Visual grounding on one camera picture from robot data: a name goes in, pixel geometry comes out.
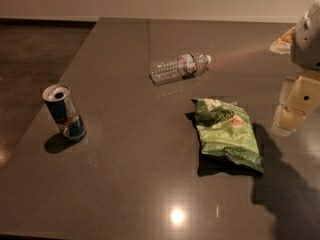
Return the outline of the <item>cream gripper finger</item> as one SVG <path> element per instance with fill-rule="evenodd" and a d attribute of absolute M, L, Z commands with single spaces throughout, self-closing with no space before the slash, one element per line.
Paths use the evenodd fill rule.
<path fill-rule="evenodd" d="M 288 111 L 282 106 L 275 110 L 271 132 L 280 137 L 293 134 L 305 121 L 306 117 L 293 111 Z"/>
<path fill-rule="evenodd" d="M 293 84 L 295 82 L 294 78 L 287 78 L 282 85 L 280 95 L 279 95 L 279 105 L 277 106 L 278 110 L 281 109 L 291 109 L 291 107 L 288 105 L 288 98 L 290 96 L 290 93 L 293 88 Z"/>

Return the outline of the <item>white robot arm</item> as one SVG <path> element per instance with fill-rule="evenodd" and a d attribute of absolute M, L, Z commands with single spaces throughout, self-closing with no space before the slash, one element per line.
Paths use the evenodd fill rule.
<path fill-rule="evenodd" d="M 302 69 L 297 76 L 284 81 L 274 114 L 271 131 L 286 137 L 320 105 L 320 0 L 315 0 L 298 23 L 274 41 L 269 50 L 288 54 Z"/>

